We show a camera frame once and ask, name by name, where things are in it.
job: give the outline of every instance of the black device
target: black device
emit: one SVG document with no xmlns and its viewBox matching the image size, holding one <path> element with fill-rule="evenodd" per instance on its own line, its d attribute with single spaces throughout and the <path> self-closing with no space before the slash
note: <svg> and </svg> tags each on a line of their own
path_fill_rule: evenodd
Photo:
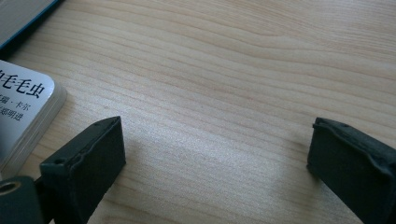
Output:
<svg viewBox="0 0 396 224">
<path fill-rule="evenodd" d="M 317 118 L 307 168 L 365 224 L 396 223 L 396 149 L 345 123 Z"/>
<path fill-rule="evenodd" d="M 95 122 L 40 164 L 0 182 L 0 223 L 87 223 L 125 164 L 120 117 Z"/>
</svg>

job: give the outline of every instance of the stack of pages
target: stack of pages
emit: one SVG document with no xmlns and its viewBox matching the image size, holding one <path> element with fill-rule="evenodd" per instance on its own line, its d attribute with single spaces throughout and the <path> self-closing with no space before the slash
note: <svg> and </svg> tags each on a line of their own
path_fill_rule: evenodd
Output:
<svg viewBox="0 0 396 224">
<path fill-rule="evenodd" d="M 51 77 L 0 61 L 0 179 L 21 169 L 65 99 Z"/>
</svg>

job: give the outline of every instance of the round hole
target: round hole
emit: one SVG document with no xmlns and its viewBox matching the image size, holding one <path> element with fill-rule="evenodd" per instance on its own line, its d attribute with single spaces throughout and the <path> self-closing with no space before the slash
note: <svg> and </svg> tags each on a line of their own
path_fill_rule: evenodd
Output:
<svg viewBox="0 0 396 224">
<path fill-rule="evenodd" d="M 21 182 L 13 181 L 0 185 L 0 195 L 8 194 L 21 186 Z"/>
<path fill-rule="evenodd" d="M 60 159 L 56 159 L 53 163 L 55 163 L 55 164 L 62 164 L 62 163 L 64 163 L 66 161 L 66 159 L 65 158 L 60 158 Z"/>
</svg>

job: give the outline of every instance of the light wooden surface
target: light wooden surface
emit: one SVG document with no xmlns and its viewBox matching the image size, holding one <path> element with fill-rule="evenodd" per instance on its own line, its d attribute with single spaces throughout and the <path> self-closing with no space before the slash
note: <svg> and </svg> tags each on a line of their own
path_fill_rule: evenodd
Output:
<svg viewBox="0 0 396 224">
<path fill-rule="evenodd" d="M 312 123 L 396 147 L 392 0 L 67 0 L 9 61 L 68 91 L 21 175 L 121 116 L 90 223 L 360 223 L 305 169 Z"/>
</svg>

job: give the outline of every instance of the book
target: book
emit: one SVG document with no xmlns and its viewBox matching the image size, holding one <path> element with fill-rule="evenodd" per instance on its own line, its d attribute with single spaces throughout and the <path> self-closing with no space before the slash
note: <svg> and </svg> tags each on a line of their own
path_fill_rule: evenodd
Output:
<svg viewBox="0 0 396 224">
<path fill-rule="evenodd" d="M 0 49 L 58 0 L 0 0 Z"/>
<path fill-rule="evenodd" d="M 65 99 L 51 77 L 0 61 L 0 179 L 17 174 Z"/>
</svg>

